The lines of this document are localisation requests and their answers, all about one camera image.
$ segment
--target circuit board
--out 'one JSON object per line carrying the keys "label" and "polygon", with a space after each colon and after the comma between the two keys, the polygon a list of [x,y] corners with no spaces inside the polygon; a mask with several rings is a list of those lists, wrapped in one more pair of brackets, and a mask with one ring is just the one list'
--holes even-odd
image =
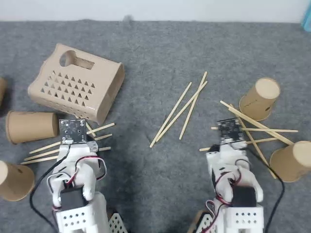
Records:
{"label": "circuit board", "polygon": [[62,144],[86,143],[86,120],[59,120],[59,131]]}
{"label": "circuit board", "polygon": [[221,145],[244,141],[243,132],[237,118],[217,121]]}

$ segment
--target paper cup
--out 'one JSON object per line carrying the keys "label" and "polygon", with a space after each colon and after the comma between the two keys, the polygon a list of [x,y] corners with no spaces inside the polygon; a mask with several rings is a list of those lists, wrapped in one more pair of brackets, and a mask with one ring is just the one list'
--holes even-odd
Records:
{"label": "paper cup", "polygon": [[299,180],[311,171],[311,142],[300,141],[275,151],[270,166],[285,182]]}
{"label": "paper cup", "polygon": [[240,100],[240,111],[260,121],[266,119],[280,95],[278,83],[271,78],[261,78]]}
{"label": "paper cup", "polygon": [[0,196],[8,201],[25,198],[35,184],[33,171],[23,165],[14,165],[0,160]]}
{"label": "paper cup", "polygon": [[58,135],[55,113],[10,111],[6,117],[6,136],[14,144]]}

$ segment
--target perforated bracket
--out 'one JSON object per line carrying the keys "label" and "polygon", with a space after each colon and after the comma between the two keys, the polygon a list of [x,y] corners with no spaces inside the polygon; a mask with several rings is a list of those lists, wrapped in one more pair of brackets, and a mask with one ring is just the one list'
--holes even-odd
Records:
{"label": "perforated bracket", "polygon": [[263,207],[229,207],[225,224],[232,229],[263,229]]}
{"label": "perforated bracket", "polygon": [[[201,233],[203,229],[210,226],[212,221],[213,221],[212,216],[210,214],[205,214],[195,233]],[[207,233],[216,233],[216,227],[212,226],[212,228]]]}
{"label": "perforated bracket", "polygon": [[109,220],[110,233],[127,233],[122,218],[118,213],[114,213]]}

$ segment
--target red wire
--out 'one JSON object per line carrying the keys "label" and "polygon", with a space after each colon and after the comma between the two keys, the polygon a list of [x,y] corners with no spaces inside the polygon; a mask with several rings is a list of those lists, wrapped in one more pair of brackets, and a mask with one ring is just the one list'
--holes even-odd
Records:
{"label": "red wire", "polygon": [[212,228],[212,226],[215,224],[215,222],[216,222],[216,220],[217,220],[217,217],[218,217],[218,215],[219,215],[220,208],[221,208],[223,205],[224,205],[224,204],[222,204],[222,205],[220,205],[220,206],[218,207],[217,214],[216,214],[214,220],[211,222],[211,224],[210,224],[208,227],[202,229],[201,233],[207,233],[207,231],[209,231],[209,230]]}
{"label": "red wire", "polygon": [[[74,175],[71,177],[71,179],[66,183],[67,186],[69,186],[69,185],[74,181],[74,179],[75,179],[76,176],[77,176],[77,165],[78,165],[78,162],[80,162],[80,161],[83,160],[83,159],[98,159],[98,158],[100,158],[100,157],[99,157],[99,156],[94,156],[94,155],[89,155],[89,156],[84,156],[84,157],[79,158],[79,159],[76,161],[75,165],[74,165],[74,167],[75,167],[74,172],[75,172],[75,173],[74,173]],[[100,177],[97,177],[96,180],[100,180],[102,177],[105,176],[105,174],[103,174],[103,175],[100,176]]]}

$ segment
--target gray carpet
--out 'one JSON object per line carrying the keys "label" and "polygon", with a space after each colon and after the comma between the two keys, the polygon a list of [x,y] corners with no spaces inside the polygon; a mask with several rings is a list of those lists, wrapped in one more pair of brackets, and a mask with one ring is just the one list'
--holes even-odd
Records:
{"label": "gray carpet", "polygon": [[[1,107],[1,159],[19,163],[28,151],[55,142],[45,139],[12,145],[5,136],[9,110],[48,111],[27,95],[42,62],[56,43],[63,43],[113,61],[123,62],[126,77],[105,123],[116,126],[101,146],[108,176],[98,183],[108,205],[121,214],[134,233],[186,232],[206,199],[213,198],[205,154],[198,149],[218,143],[210,130],[220,119],[233,117],[219,100],[238,105],[240,97],[265,76],[282,89],[269,127],[298,129],[285,133],[293,141],[311,139],[311,35],[297,24],[199,22],[2,22],[0,23],[0,76],[9,82]],[[183,103],[196,91],[202,74],[209,83],[199,96],[183,139],[178,140],[187,114],[163,139],[149,144],[180,94],[193,82]],[[256,139],[268,137],[254,133]],[[269,159],[282,142],[260,145]],[[252,155],[253,172],[264,190],[265,220],[279,196],[280,184]],[[30,167],[38,178],[53,162]],[[271,233],[311,232],[311,175],[286,184],[286,194],[275,215]],[[43,183],[35,205],[52,220],[52,199]],[[51,229],[29,207],[0,200],[1,233],[50,233]]]}

